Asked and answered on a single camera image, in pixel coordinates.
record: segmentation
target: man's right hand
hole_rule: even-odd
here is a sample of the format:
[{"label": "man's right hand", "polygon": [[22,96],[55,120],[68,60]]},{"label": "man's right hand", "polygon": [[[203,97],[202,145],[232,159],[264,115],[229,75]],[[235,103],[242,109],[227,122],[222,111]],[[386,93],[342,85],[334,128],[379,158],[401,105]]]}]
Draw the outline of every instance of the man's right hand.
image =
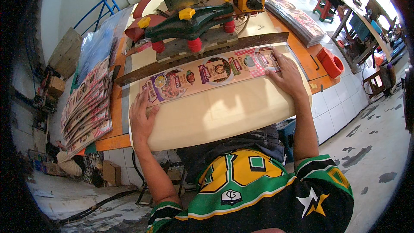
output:
[{"label": "man's right hand", "polygon": [[265,74],[283,91],[292,96],[293,100],[296,101],[302,98],[307,98],[308,93],[303,85],[302,76],[298,70],[298,66],[293,60],[277,51],[276,47],[273,46],[272,50],[282,72],[275,73],[270,70],[265,70]]}]

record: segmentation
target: plastic sheet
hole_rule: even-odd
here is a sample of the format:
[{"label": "plastic sheet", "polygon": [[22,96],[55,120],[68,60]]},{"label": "plastic sheet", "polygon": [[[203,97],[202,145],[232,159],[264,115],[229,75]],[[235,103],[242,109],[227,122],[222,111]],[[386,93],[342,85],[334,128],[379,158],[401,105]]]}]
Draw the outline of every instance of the plastic sheet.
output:
[{"label": "plastic sheet", "polygon": [[79,56],[77,85],[99,61],[104,60],[111,53],[116,38],[114,30],[124,12],[125,9],[106,19],[96,32],[86,34]]}]

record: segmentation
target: red stool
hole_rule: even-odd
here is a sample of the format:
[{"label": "red stool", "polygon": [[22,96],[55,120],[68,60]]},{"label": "red stool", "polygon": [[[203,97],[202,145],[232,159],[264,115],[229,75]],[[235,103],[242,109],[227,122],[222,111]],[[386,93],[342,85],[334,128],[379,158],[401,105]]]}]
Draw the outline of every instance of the red stool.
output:
[{"label": "red stool", "polygon": [[312,13],[318,12],[320,15],[319,20],[323,23],[325,19],[331,20],[331,23],[334,22],[335,9],[331,10],[332,4],[328,0],[319,0],[313,9]]}]

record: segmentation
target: cardboard box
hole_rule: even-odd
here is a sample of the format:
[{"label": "cardboard box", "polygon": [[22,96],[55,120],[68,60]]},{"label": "cardboard box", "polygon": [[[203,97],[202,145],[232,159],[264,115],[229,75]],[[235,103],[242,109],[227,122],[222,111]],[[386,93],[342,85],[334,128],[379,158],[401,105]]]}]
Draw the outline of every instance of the cardboard box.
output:
[{"label": "cardboard box", "polygon": [[103,179],[112,185],[121,186],[121,167],[109,160],[104,160]]},{"label": "cardboard box", "polygon": [[53,76],[50,79],[48,93],[53,96],[60,97],[65,91],[65,84],[65,81],[61,80],[57,76]]}]

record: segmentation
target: man's left hand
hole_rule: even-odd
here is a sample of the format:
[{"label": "man's left hand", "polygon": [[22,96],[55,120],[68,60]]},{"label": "man's left hand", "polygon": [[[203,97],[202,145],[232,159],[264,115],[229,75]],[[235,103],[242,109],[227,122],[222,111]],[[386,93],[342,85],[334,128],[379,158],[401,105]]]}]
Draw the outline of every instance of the man's left hand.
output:
[{"label": "man's left hand", "polygon": [[135,101],[129,110],[129,118],[131,123],[132,140],[138,146],[134,146],[135,150],[140,146],[147,144],[148,138],[154,127],[155,116],[159,111],[158,106],[154,106],[148,113],[145,110],[148,106],[148,90],[144,90],[142,94],[138,93]]}]

